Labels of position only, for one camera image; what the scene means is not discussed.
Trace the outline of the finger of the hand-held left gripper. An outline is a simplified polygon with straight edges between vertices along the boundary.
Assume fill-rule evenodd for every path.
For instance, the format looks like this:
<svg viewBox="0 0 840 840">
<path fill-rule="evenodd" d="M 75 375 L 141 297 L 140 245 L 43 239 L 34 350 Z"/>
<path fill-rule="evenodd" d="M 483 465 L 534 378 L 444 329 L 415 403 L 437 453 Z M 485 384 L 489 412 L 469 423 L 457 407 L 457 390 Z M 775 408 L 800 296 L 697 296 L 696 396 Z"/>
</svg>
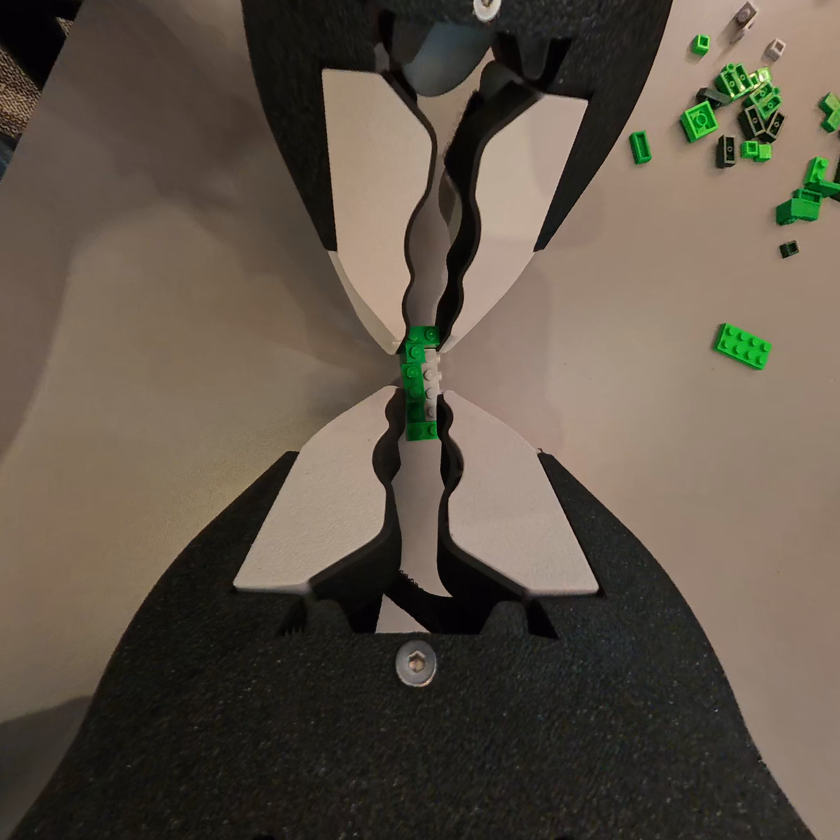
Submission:
<svg viewBox="0 0 840 840">
<path fill-rule="evenodd" d="M 459 213 L 449 224 L 448 279 L 437 306 L 441 351 L 527 267 L 587 107 L 531 87 L 500 62 L 485 65 L 445 155 Z"/>
<path fill-rule="evenodd" d="M 395 354 L 414 278 L 408 235 L 431 190 L 436 138 L 392 74 L 324 69 L 336 244 L 329 255 L 372 338 Z"/>
</svg>

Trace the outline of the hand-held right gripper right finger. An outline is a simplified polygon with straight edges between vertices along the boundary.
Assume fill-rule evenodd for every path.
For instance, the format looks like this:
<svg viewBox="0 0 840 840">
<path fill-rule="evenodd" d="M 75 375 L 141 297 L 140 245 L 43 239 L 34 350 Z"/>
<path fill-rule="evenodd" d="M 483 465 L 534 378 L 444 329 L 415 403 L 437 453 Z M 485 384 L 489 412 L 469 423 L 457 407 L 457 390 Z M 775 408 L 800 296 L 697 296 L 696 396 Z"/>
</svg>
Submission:
<svg viewBox="0 0 840 840">
<path fill-rule="evenodd" d="M 540 597 L 597 593 L 538 451 L 454 391 L 439 398 L 437 429 L 437 572 L 456 617 L 485 622 L 499 602 L 535 613 Z"/>
</svg>

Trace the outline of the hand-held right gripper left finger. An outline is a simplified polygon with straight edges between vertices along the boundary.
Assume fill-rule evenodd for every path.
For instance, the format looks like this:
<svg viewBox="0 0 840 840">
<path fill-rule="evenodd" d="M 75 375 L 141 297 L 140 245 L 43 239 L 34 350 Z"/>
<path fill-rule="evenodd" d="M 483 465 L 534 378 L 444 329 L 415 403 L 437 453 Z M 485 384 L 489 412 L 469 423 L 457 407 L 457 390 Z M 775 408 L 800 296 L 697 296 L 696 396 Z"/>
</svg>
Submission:
<svg viewBox="0 0 840 840">
<path fill-rule="evenodd" d="M 348 615 L 377 604 L 402 559 L 392 482 L 403 391 L 381 388 L 301 449 L 234 578 L 242 592 L 333 600 Z"/>
</svg>

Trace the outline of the green flat plate brick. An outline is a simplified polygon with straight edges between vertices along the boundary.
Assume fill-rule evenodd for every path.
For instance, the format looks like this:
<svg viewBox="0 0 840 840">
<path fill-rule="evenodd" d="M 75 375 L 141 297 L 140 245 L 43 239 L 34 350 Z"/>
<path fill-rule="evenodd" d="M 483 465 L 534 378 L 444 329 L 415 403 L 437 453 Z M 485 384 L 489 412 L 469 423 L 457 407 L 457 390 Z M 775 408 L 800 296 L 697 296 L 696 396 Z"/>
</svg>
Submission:
<svg viewBox="0 0 840 840">
<path fill-rule="evenodd" d="M 772 342 L 728 322 L 719 325 L 712 344 L 717 353 L 756 371 L 764 370 L 772 347 Z"/>
</svg>

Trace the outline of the grey desk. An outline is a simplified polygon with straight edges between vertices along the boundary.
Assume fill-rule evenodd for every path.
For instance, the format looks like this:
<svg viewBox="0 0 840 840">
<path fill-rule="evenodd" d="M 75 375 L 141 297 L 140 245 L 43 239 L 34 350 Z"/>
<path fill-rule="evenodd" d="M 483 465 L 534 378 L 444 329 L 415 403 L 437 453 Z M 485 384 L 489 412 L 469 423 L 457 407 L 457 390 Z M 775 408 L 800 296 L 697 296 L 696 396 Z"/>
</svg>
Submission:
<svg viewBox="0 0 840 840">
<path fill-rule="evenodd" d="M 163 570 L 388 381 L 267 128 L 234 2 L 90 2 L 2 181 L 2 834 Z M 647 545 L 838 838 L 838 272 L 703 257 L 623 133 L 450 386 Z M 728 322 L 762 371 L 712 349 Z"/>
</svg>

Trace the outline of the green and grey brick assembly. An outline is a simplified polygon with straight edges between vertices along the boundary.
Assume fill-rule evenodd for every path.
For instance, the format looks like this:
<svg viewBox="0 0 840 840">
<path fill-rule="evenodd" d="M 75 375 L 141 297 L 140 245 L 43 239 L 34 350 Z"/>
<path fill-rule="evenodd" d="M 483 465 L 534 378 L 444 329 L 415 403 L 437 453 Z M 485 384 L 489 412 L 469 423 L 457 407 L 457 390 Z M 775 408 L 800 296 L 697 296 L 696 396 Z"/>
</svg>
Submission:
<svg viewBox="0 0 840 840">
<path fill-rule="evenodd" d="M 406 403 L 406 440 L 438 439 L 437 404 L 442 375 L 438 365 L 439 330 L 434 325 L 411 327 L 401 351 L 402 387 Z"/>
</svg>

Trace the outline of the pile of loose bricks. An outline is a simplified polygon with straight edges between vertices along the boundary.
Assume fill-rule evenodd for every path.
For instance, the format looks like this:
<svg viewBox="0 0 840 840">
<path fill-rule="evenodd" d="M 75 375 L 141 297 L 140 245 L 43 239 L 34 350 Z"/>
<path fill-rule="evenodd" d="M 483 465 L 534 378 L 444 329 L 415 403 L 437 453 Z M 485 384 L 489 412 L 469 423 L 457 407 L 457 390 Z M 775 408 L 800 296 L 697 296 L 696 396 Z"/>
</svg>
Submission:
<svg viewBox="0 0 840 840">
<path fill-rule="evenodd" d="M 838 23 L 838 2 L 673 2 L 627 148 L 703 257 L 838 272 Z"/>
</svg>

